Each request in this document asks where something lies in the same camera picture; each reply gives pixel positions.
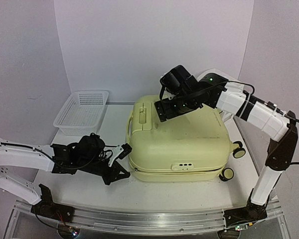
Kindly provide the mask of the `pale green hard-shell suitcase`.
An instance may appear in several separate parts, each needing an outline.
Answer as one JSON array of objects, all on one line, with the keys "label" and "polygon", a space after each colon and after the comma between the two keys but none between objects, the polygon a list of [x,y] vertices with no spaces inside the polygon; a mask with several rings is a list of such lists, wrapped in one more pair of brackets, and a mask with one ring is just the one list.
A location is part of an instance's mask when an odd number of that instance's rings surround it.
[{"label": "pale green hard-shell suitcase", "polygon": [[132,175],[144,182],[206,181],[233,178],[226,166],[230,156],[246,154],[242,142],[232,142],[217,109],[204,106],[160,122],[154,103],[158,96],[139,98],[127,124],[127,143],[132,147]]}]

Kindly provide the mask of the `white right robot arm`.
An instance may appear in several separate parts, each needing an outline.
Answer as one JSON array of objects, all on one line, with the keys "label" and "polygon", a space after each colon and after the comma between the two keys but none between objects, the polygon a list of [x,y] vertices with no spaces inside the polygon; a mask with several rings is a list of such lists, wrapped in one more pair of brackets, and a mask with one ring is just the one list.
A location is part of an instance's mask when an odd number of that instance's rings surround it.
[{"label": "white right robot arm", "polygon": [[282,111],[259,99],[241,89],[242,82],[220,73],[210,72],[197,80],[188,72],[173,69],[161,77],[160,84],[155,108],[161,122],[209,106],[235,115],[270,137],[265,165],[246,206],[224,214],[225,219],[239,222],[265,218],[270,193],[282,173],[294,164],[299,119],[292,111]]}]

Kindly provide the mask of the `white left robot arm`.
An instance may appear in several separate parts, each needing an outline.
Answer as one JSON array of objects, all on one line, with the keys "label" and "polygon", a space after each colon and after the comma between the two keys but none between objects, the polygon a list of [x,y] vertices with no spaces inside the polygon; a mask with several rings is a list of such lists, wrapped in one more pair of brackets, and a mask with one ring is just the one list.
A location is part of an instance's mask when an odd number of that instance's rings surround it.
[{"label": "white left robot arm", "polygon": [[[78,142],[82,137],[64,135],[60,131],[53,139],[53,143],[69,144]],[[124,179],[110,186],[104,185],[99,176],[92,176],[85,172],[70,174],[51,174],[37,169],[13,167],[6,165],[10,173],[23,177],[30,182],[42,183],[50,187],[53,199],[57,203],[74,207],[88,207],[105,210],[128,211],[132,202],[128,196],[131,180]],[[0,215],[7,214],[12,209],[14,202],[21,199],[8,191],[0,189]]]}]

